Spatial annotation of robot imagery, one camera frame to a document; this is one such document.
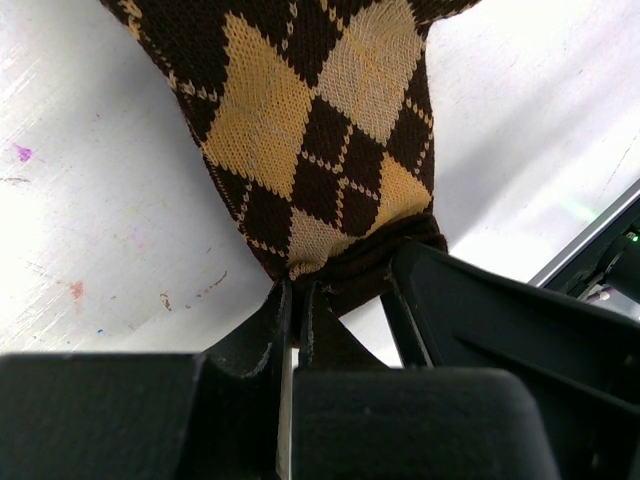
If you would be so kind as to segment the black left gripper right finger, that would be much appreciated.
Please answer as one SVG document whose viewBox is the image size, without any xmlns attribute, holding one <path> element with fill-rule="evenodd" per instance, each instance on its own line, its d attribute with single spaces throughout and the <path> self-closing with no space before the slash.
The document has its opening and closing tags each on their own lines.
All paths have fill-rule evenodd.
<svg viewBox="0 0 640 480">
<path fill-rule="evenodd" d="M 389 368 L 305 295 L 293 374 L 295 479 L 556 479 L 533 396 L 483 368 Z"/>
</svg>

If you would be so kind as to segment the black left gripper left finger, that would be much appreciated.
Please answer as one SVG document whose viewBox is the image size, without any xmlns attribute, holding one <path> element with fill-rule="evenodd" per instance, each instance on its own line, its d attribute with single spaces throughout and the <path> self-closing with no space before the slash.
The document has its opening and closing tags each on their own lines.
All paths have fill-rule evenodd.
<svg viewBox="0 0 640 480">
<path fill-rule="evenodd" d="M 199 353 L 8 354 L 5 479 L 283 479 L 292 289 Z"/>
</svg>

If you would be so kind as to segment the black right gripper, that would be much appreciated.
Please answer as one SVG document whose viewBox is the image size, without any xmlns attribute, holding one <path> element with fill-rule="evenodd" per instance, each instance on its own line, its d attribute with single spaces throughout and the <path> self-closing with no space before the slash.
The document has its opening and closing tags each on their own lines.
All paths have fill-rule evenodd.
<svg viewBox="0 0 640 480">
<path fill-rule="evenodd" d="M 404 365 L 508 371 L 535 398 L 563 478 L 638 477 L 637 209 L 563 261 L 549 290 L 417 242 L 393 255 L 388 278 Z"/>
</svg>

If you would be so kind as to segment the brown tan argyle sock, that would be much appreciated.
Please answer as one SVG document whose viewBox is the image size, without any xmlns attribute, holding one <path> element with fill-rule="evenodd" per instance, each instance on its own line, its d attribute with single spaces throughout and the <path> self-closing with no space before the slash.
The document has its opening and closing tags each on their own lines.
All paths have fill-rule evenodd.
<svg viewBox="0 0 640 480">
<path fill-rule="evenodd" d="M 272 279 L 345 315 L 390 287 L 433 213 L 431 26 L 467 1 L 108 1 L 166 79 Z"/>
</svg>

